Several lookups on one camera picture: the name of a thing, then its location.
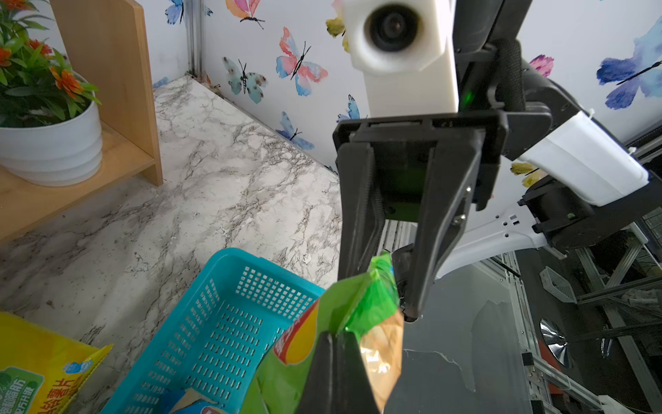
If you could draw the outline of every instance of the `camera lens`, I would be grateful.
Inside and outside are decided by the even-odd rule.
[[[385,52],[398,52],[414,42],[418,16],[408,7],[388,5],[370,16],[370,37]]]

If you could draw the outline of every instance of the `screw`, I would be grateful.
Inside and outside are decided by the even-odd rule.
[[[464,220],[466,220],[466,219],[467,219],[467,215],[466,215],[466,214],[462,214],[462,215],[459,215],[459,216],[455,216],[455,217],[453,217],[453,225],[454,225],[454,226],[459,226],[459,225],[462,224],[462,222],[463,222]]]

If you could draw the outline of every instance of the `orange flower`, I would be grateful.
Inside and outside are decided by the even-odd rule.
[[[9,10],[34,10],[34,6],[26,4],[27,0],[0,0],[7,5]]]
[[[73,73],[63,70],[62,76],[58,75],[58,71],[55,68],[50,68],[50,73],[55,77],[55,85],[58,89],[64,89],[64,91],[72,98],[76,98],[74,93],[80,95],[84,92],[81,87],[81,83],[73,76]]]
[[[11,62],[8,61],[9,56],[11,56],[11,50],[9,49],[0,49],[0,66],[6,68],[11,65]]]
[[[30,39],[30,41],[28,42],[28,45],[35,50],[39,49],[39,46],[41,44],[42,43],[37,39]],[[44,43],[44,47],[42,47],[41,55],[45,58],[48,58],[50,57],[51,53],[53,53],[53,49],[51,49],[49,45]]]

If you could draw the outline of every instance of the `yellow chip bag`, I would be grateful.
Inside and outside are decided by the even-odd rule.
[[[58,414],[113,347],[66,338],[0,312],[0,414]]]

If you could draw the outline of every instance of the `pink butterfly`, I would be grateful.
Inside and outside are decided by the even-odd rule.
[[[228,7],[230,13],[241,19],[241,22],[244,20],[251,20],[262,27],[260,22],[264,22],[264,20],[259,20],[254,17],[255,9],[257,9],[260,0],[249,0],[249,2],[250,6],[246,4],[246,0],[225,0],[225,5]]]
[[[311,62],[304,62],[303,58],[310,50],[310,46],[306,49],[306,44],[303,44],[303,53],[299,56],[297,45],[290,34],[287,27],[283,27],[283,37],[281,38],[280,47],[287,56],[281,56],[276,59],[276,72],[282,78],[290,76],[294,78],[297,86],[297,93],[299,96],[308,96],[312,93],[310,89],[310,82],[319,82],[326,78],[328,72],[322,69],[318,64]]]

